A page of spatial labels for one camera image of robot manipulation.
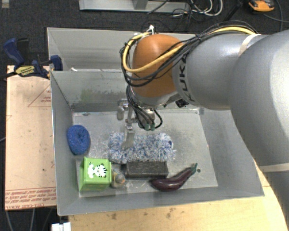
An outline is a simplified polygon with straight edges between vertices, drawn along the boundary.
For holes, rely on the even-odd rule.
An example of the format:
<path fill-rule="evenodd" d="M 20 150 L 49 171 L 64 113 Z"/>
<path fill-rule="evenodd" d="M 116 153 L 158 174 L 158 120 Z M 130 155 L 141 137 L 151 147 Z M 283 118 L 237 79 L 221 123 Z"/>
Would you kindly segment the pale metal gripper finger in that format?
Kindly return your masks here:
<path fill-rule="evenodd" d="M 135 130 L 133 129 L 133 127 L 126 126 L 121 147 L 123 149 L 132 148 L 134 144 L 134 136 L 135 136 Z"/>
<path fill-rule="evenodd" d="M 129 108 L 129 103 L 127 99 L 122 99 L 118 101 L 118 108 L 117 108 L 117 120 L 123 120 L 124 113 Z"/>

